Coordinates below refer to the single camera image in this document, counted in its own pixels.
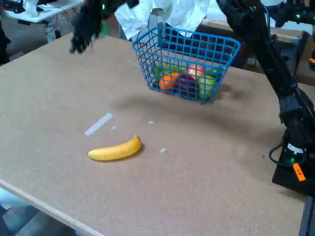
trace white tape strip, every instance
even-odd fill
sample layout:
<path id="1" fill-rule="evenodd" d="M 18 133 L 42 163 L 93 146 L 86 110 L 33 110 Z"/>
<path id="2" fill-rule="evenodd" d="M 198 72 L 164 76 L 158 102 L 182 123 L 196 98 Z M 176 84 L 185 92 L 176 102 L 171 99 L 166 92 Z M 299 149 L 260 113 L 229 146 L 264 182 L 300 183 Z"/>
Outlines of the white tape strip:
<path id="1" fill-rule="evenodd" d="M 101 119 L 98 120 L 94 125 L 92 125 L 87 131 L 84 132 L 85 135 L 89 136 L 95 133 L 99 128 L 101 128 L 107 121 L 109 121 L 113 115 L 111 113 L 107 113 Z"/>
<path id="2" fill-rule="evenodd" d="M 140 67 L 138 64 L 136 64 L 136 63 L 134 63 L 134 62 L 132 62 L 132 61 L 130 61 L 130 60 L 128 60 L 128 61 L 129 61 L 131 64 Z"/>

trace wire basket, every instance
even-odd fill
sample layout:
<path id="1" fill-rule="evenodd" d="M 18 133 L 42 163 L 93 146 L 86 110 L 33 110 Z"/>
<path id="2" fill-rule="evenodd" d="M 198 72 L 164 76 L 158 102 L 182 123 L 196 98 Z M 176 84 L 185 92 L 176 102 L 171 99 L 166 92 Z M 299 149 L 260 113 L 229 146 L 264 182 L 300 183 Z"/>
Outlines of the wire basket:
<path id="1" fill-rule="evenodd" d="M 132 45 L 149 88 L 201 103 L 215 97 L 240 47 L 233 38 L 172 27 L 152 28 Z"/>

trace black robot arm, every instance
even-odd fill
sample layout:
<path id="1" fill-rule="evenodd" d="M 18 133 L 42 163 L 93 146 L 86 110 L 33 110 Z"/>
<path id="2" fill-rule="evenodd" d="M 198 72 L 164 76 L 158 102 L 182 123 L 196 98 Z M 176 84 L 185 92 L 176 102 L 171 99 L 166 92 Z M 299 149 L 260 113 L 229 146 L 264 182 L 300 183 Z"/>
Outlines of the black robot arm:
<path id="1" fill-rule="evenodd" d="M 109 18 L 124 3 L 133 8 L 139 4 L 139 0 L 86 0 L 80 13 L 71 22 L 74 33 L 70 52 L 83 53 L 92 37 L 98 38 L 102 19 Z"/>
<path id="2" fill-rule="evenodd" d="M 288 176 L 291 176 L 293 163 L 298 163 L 303 170 L 310 153 L 315 151 L 313 103 L 298 88 L 297 82 L 275 49 L 265 20 L 266 8 L 260 0 L 217 0 L 217 2 L 226 15 L 230 27 L 251 46 L 277 94 L 280 104 L 279 117 L 281 122 L 286 125 L 286 131 L 281 143 L 270 151 L 269 157 L 277 164 L 277 168 L 286 169 L 290 173 Z M 277 161 L 271 155 L 280 147 L 282 147 L 282 152 L 279 161 Z M 289 177 L 283 177 L 282 179 L 286 179 L 287 182 L 277 183 L 307 194 L 312 188 L 311 191 L 315 194 L 315 181 L 302 189 L 298 181 L 296 184 L 291 184 L 291 181 L 297 180 L 296 176 L 293 177 L 293 180 Z"/>

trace red apple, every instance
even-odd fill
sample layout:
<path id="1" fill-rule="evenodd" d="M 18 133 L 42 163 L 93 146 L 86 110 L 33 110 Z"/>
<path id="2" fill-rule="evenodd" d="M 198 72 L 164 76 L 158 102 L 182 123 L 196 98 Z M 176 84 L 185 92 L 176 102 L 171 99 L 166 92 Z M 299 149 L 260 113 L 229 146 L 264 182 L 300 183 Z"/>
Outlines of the red apple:
<path id="1" fill-rule="evenodd" d="M 180 95 L 196 98 L 198 83 L 193 76 L 182 74 L 178 78 L 178 83 Z"/>
<path id="2" fill-rule="evenodd" d="M 188 68 L 188 74 L 198 80 L 198 77 L 205 75 L 205 68 L 202 65 L 190 64 Z"/>

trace yellow banana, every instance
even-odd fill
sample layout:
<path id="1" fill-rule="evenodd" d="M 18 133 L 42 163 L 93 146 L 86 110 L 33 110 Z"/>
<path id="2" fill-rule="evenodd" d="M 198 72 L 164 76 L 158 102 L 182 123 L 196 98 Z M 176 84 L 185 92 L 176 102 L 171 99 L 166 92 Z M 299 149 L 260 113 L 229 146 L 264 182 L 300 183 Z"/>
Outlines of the yellow banana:
<path id="1" fill-rule="evenodd" d="M 89 158 L 95 161 L 110 161 L 130 156 L 141 148 L 141 140 L 135 135 L 130 141 L 112 147 L 103 147 L 89 151 Z"/>

